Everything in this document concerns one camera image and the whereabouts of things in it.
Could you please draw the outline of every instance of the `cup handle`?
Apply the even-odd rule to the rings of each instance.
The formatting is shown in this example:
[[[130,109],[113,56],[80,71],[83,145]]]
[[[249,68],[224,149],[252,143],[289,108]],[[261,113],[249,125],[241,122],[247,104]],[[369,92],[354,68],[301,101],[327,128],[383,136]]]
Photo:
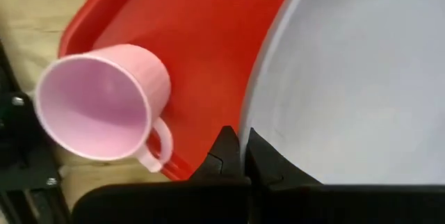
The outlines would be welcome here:
[[[172,157],[173,137],[167,124],[161,118],[154,121],[153,129],[158,132],[159,140],[161,141],[161,155],[159,159],[153,156],[146,145],[143,145],[139,151],[136,152],[136,158],[138,158],[139,162],[141,162],[148,171],[155,173],[159,172],[163,165]]]

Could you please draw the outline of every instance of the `table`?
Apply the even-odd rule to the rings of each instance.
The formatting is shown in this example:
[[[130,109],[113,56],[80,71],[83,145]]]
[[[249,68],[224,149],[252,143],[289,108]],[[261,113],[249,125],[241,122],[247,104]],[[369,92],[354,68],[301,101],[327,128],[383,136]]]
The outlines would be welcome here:
[[[42,71],[56,59],[60,36],[84,1],[0,0],[0,38],[22,90],[31,92]],[[64,165],[62,187],[70,208],[102,185],[168,180],[161,173],[147,172],[133,159],[90,161],[55,144],[54,152]]]

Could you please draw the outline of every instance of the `pink cup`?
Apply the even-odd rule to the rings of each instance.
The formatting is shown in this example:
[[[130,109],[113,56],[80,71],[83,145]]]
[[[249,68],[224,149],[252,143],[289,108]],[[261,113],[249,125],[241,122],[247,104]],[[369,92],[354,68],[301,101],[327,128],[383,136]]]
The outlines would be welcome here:
[[[35,109],[46,132],[70,152],[100,161],[135,157],[157,172],[172,155],[172,134],[159,117],[170,87],[152,52],[116,45],[51,64],[38,82]],[[159,159],[145,145],[152,128],[161,139]]]

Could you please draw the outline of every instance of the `plastic tray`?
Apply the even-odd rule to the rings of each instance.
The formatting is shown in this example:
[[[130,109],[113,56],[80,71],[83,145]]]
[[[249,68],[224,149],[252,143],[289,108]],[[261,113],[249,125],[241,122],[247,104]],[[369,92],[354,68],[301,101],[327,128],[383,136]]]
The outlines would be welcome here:
[[[163,112],[175,139],[170,179],[188,179],[223,125],[236,131],[250,71],[283,0],[87,0],[63,34],[59,56],[128,42],[167,67]],[[149,146],[159,152],[150,138]]]

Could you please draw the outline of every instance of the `white plate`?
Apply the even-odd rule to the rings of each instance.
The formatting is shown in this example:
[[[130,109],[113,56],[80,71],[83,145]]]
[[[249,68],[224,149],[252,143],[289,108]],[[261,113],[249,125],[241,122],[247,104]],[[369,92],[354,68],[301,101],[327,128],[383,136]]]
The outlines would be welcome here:
[[[287,0],[240,137],[326,184],[443,184],[444,88],[445,0]]]

